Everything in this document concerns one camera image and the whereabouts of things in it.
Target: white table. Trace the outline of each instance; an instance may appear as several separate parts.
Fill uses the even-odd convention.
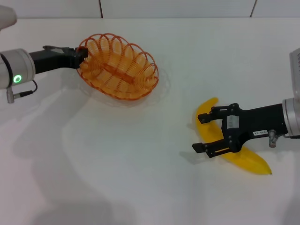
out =
[[[299,140],[247,143],[270,176],[208,160],[192,144],[201,141],[193,113],[211,97],[244,109],[293,97],[288,53],[300,47],[300,19],[19,20],[0,46],[76,47],[105,32],[153,55],[158,86],[126,104],[58,69],[13,105],[2,91],[0,224],[299,224]]]

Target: basket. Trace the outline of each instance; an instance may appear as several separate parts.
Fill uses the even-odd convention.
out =
[[[138,100],[156,87],[158,67],[138,45],[106,33],[88,37],[83,46],[89,56],[77,72],[89,86],[120,100]]]

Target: yellow banana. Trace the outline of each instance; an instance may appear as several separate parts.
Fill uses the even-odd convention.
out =
[[[200,105],[196,112],[196,125],[198,133],[207,143],[223,139],[222,130],[214,121],[201,124],[198,120],[198,115],[209,113],[211,107],[217,102],[218,98],[214,97]],[[242,147],[241,151],[237,153],[229,152],[221,155],[221,157],[249,172],[261,175],[272,174],[272,171],[267,162],[246,147]]]

